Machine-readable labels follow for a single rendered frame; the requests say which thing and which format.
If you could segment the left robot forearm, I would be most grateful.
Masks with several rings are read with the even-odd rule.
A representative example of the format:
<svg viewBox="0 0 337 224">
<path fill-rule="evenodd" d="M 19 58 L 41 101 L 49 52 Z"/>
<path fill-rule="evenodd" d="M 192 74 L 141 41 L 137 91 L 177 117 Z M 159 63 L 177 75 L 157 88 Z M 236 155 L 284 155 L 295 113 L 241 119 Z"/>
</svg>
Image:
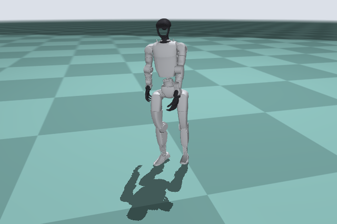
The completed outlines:
<svg viewBox="0 0 337 224">
<path fill-rule="evenodd" d="M 184 77 L 184 66 L 181 68 L 181 74 L 175 75 L 174 91 L 178 90 L 178 95 L 182 94 L 182 80 Z"/>
</svg>

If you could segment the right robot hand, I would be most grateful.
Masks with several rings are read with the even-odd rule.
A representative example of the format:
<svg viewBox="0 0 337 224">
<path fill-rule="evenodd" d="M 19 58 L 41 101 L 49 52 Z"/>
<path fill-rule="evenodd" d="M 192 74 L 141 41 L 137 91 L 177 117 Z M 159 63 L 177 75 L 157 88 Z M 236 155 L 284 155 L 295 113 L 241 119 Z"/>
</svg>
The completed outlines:
<svg viewBox="0 0 337 224">
<path fill-rule="evenodd" d="M 146 91 L 145 91 L 145 98 L 146 98 L 146 100 L 148 101 L 148 102 L 150 102 L 150 97 L 151 97 L 151 95 L 150 95 L 150 86 L 149 85 L 147 85 L 146 87 L 145 87 L 145 89 L 146 89 Z"/>
</svg>

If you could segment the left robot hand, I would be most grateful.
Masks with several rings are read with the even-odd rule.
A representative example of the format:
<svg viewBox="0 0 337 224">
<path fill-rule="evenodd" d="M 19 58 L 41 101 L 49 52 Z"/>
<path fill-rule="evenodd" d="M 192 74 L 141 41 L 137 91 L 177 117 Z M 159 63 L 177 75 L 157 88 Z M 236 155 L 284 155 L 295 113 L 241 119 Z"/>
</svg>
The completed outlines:
<svg viewBox="0 0 337 224">
<path fill-rule="evenodd" d="M 179 103 L 179 98 L 181 97 L 180 95 L 178 95 L 178 90 L 175 90 L 174 91 L 174 94 L 173 94 L 173 96 L 174 96 L 174 99 L 173 99 L 173 101 L 172 101 L 172 103 L 171 104 L 169 104 L 167 107 L 170 107 L 170 109 L 166 109 L 167 111 L 172 111 L 172 110 L 174 110 L 174 109 L 176 109 L 177 108 L 177 105 L 178 105 L 178 103 Z"/>
</svg>

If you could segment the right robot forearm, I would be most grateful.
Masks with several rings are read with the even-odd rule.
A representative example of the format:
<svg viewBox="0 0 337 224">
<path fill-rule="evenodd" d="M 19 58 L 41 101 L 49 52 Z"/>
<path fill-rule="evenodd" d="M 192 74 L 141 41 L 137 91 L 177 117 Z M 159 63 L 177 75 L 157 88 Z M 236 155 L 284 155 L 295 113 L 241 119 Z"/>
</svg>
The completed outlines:
<svg viewBox="0 0 337 224">
<path fill-rule="evenodd" d="M 149 74 L 149 73 L 144 72 L 144 74 L 145 74 L 146 86 L 149 85 L 150 89 L 151 89 L 151 87 L 153 86 L 153 84 L 152 84 L 152 73 Z"/>
</svg>

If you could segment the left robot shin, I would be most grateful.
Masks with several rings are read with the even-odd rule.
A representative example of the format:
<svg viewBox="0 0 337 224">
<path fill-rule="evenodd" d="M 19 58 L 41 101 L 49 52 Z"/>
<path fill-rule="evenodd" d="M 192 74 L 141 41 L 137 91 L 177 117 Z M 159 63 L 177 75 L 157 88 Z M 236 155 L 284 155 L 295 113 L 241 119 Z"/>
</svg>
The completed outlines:
<svg viewBox="0 0 337 224">
<path fill-rule="evenodd" d="M 183 155 L 185 155 L 185 153 L 187 155 L 187 145 L 189 142 L 189 123 L 187 123 L 187 130 L 181 129 L 180 137 L 181 137 L 181 145 L 183 147 Z"/>
</svg>

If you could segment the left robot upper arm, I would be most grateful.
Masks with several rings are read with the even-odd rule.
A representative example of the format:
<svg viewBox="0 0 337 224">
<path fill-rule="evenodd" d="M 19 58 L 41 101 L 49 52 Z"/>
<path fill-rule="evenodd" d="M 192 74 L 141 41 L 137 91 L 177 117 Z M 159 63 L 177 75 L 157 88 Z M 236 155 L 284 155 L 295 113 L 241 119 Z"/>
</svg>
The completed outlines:
<svg viewBox="0 0 337 224">
<path fill-rule="evenodd" d="M 176 47 L 179 53 L 177 58 L 178 65 L 175 66 L 174 72 L 176 74 L 181 74 L 181 68 L 184 66 L 186 60 L 187 46 L 184 43 L 176 43 Z"/>
</svg>

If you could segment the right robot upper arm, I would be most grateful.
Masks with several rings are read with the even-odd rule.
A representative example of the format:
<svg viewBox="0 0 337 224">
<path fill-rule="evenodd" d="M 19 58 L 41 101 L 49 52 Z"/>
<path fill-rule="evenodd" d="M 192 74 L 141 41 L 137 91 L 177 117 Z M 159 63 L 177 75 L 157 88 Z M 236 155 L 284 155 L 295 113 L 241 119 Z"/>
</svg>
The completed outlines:
<svg viewBox="0 0 337 224">
<path fill-rule="evenodd" d="M 146 65 L 144 66 L 144 72 L 146 73 L 152 73 L 153 72 L 153 67 L 152 67 L 152 62 L 153 62 L 153 51 L 152 51 L 153 44 L 149 44 L 144 52 L 145 52 L 145 62 Z"/>
</svg>

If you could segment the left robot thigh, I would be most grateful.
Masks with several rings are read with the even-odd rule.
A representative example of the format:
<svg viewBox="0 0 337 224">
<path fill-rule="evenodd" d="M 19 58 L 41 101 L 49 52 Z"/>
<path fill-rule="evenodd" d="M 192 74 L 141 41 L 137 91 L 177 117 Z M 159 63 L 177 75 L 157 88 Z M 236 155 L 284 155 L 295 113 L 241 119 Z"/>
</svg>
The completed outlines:
<svg viewBox="0 0 337 224">
<path fill-rule="evenodd" d="M 179 103 L 177 105 L 177 112 L 179 117 L 179 130 L 187 130 L 187 112 L 188 112 L 188 98 L 189 93 L 186 90 L 182 90 L 181 97 L 179 98 Z"/>
</svg>

